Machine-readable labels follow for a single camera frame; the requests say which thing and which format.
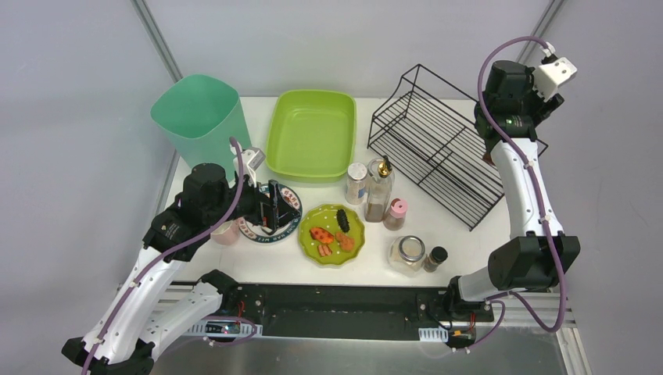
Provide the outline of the tall oil bottle gold pump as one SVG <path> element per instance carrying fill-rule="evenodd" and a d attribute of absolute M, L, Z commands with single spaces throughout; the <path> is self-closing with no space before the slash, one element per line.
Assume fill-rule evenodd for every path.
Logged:
<path fill-rule="evenodd" d="M 369 223 L 383 220 L 389 207 L 395 174 L 393 164 L 387 155 L 372 159 L 367 165 L 367 197 L 364 218 Z"/>

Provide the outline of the large glass jar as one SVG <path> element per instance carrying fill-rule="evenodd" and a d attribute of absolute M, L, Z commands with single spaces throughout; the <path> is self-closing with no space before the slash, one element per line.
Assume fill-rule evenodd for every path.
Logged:
<path fill-rule="evenodd" d="M 396 272 L 413 277 L 422 268 L 425 254 L 425 244 L 419 237 L 402 236 L 391 244 L 388 262 Z"/>

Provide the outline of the oil bottle gold spout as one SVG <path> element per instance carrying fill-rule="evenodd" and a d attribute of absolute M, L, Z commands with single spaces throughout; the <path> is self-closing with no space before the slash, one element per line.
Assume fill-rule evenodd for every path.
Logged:
<path fill-rule="evenodd" d="M 493 162 L 493 159 L 492 159 L 492 156 L 490 155 L 489 152 L 485 152 L 485 153 L 483 154 L 483 156 L 482 156 L 482 160 L 483 160 L 486 164 L 488 164 L 488 165 L 490 165 L 490 166 L 495 166 L 495 164 L 494 164 L 494 162 Z"/>

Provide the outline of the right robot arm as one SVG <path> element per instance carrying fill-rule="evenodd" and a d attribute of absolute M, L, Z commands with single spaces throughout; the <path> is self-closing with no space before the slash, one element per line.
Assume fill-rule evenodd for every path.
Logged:
<path fill-rule="evenodd" d="M 486 267 L 451 279 L 443 298 L 448 313 L 469 313 L 505 291 L 555 287 L 560 273 L 580 252 L 579 239 L 568 236 L 547 196 L 539 167 L 536 127 L 559 108 L 559 87 L 576 67 L 565 57 L 545 58 L 537 67 L 507 60 L 491 65 L 481 100 L 475 105 L 475 129 L 497 168 L 511 226 L 510 240 L 494 250 Z"/>

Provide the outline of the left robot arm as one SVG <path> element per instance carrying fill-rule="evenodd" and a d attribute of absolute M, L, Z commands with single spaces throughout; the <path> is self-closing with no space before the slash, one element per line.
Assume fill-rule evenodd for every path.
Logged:
<path fill-rule="evenodd" d="M 184 179 L 174 202 L 157 215 L 143 238 L 127 280 L 99 323 L 83 337 L 68 339 L 62 354 L 84 374 L 147 374 L 180 335 L 217 312 L 236 283 L 212 270 L 192 293 L 163 314 L 153 312 L 161 295 L 214 228 L 244 219 L 271 231 L 294 223 L 300 209 L 281 194 L 276 180 L 263 193 L 244 170 L 229 184 L 222 166 L 202 163 Z"/>

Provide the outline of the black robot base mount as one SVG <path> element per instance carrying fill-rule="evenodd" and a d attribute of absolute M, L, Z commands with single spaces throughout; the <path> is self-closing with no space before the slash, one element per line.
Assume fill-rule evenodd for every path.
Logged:
<path fill-rule="evenodd" d="M 491 323 L 491 308 L 452 307 L 444 287 L 236 284 L 217 315 L 241 317 L 280 338 L 415 341 L 428 328 Z"/>

